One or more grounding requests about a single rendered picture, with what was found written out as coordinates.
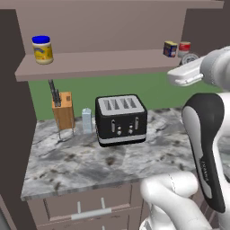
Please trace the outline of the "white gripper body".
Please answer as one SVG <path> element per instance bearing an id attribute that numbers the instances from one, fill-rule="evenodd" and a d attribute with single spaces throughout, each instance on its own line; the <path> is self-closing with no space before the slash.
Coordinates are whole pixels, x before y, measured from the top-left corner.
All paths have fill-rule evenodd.
<path id="1" fill-rule="evenodd" d="M 203 78 L 203 74 L 199 71 L 202 60 L 203 57 L 170 70 L 167 79 L 171 84 L 178 86 L 195 84 Z"/>

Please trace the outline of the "brown cabinet shelf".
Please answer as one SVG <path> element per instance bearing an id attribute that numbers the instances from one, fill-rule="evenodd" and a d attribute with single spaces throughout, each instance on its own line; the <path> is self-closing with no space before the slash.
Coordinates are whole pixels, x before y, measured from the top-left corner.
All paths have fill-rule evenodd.
<path id="1" fill-rule="evenodd" d="M 35 62 L 26 55 L 15 76 L 18 82 L 68 79 L 107 75 L 134 75 L 167 72 L 179 65 L 178 57 L 167 57 L 160 49 L 59 53 L 49 65 Z"/>

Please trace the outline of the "red and white can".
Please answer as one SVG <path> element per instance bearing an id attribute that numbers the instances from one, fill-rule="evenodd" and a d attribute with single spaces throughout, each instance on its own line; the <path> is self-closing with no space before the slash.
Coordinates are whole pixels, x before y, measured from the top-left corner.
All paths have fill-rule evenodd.
<path id="1" fill-rule="evenodd" d="M 190 43 L 188 41 L 181 41 L 178 50 L 178 57 L 182 58 L 185 54 L 190 52 Z"/>

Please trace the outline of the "blue and yellow can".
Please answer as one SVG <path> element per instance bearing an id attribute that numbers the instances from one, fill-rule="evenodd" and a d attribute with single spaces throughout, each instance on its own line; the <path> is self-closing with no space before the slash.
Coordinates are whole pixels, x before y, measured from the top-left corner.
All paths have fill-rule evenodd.
<path id="1" fill-rule="evenodd" d="M 174 58 L 176 56 L 178 44 L 173 41 L 166 41 L 164 43 L 163 54 L 169 58 Z"/>

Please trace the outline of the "black and silver toaster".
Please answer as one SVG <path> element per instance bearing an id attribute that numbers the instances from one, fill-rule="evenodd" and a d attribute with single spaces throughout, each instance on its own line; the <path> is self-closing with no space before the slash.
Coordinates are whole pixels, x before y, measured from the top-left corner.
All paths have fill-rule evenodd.
<path id="1" fill-rule="evenodd" d="M 144 142 L 147 126 L 146 107 L 136 94 L 97 97 L 95 126 L 100 146 Z"/>

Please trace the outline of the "pale grey carton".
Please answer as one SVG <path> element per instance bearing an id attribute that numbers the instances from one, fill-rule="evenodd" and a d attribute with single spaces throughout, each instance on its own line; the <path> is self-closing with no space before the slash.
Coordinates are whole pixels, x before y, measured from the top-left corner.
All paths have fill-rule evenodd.
<path id="1" fill-rule="evenodd" d="M 92 111 L 89 108 L 82 110 L 83 131 L 85 134 L 90 134 L 93 131 Z"/>

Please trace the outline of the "wooden knife block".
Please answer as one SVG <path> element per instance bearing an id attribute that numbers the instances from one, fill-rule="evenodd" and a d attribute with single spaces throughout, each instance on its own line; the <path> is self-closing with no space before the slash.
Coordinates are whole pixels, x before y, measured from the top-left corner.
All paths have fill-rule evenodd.
<path id="1" fill-rule="evenodd" d="M 56 107 L 55 103 L 52 102 L 52 111 L 57 123 L 57 128 L 59 130 L 74 128 L 75 115 L 74 115 L 74 107 L 72 102 L 72 93 L 61 92 L 59 96 L 61 99 L 60 106 Z"/>

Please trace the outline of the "yellow jar with blue lid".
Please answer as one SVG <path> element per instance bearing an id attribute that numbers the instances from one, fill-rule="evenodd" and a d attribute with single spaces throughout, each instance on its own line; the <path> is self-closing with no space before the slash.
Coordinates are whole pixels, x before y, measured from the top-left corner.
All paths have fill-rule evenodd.
<path id="1" fill-rule="evenodd" d="M 31 40 L 36 62 L 40 65 L 51 64 L 54 58 L 50 37 L 47 35 L 37 35 L 33 36 Z"/>

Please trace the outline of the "brown drawer front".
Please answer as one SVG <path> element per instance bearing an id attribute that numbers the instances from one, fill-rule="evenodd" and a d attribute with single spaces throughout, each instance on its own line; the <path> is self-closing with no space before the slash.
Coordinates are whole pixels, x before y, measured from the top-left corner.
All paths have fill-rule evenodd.
<path id="1" fill-rule="evenodd" d="M 128 216 L 108 215 L 81 221 L 56 222 L 38 226 L 37 230 L 128 230 Z"/>
<path id="2" fill-rule="evenodd" d="M 78 212 L 93 211 L 102 208 L 102 199 L 106 208 L 122 208 L 130 204 L 131 185 L 76 192 L 45 199 L 50 220 L 68 218 Z"/>

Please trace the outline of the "dark brown tall side panel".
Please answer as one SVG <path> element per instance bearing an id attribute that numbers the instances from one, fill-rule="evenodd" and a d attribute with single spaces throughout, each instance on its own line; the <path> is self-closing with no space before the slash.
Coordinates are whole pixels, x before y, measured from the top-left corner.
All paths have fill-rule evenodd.
<path id="1" fill-rule="evenodd" d="M 29 84 L 15 71 L 25 56 L 14 9 L 0 10 L 0 195 L 16 230 L 36 230 L 22 185 L 36 124 Z"/>

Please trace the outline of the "brown open wall cabinet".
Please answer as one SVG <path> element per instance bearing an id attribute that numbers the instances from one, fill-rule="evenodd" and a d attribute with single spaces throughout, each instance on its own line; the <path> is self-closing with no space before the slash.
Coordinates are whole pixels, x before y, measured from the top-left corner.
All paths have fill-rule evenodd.
<path id="1" fill-rule="evenodd" d="M 50 37 L 59 53 L 160 49 L 196 40 L 230 13 L 230 0 L 0 0 L 16 11 L 25 56 L 32 37 Z"/>

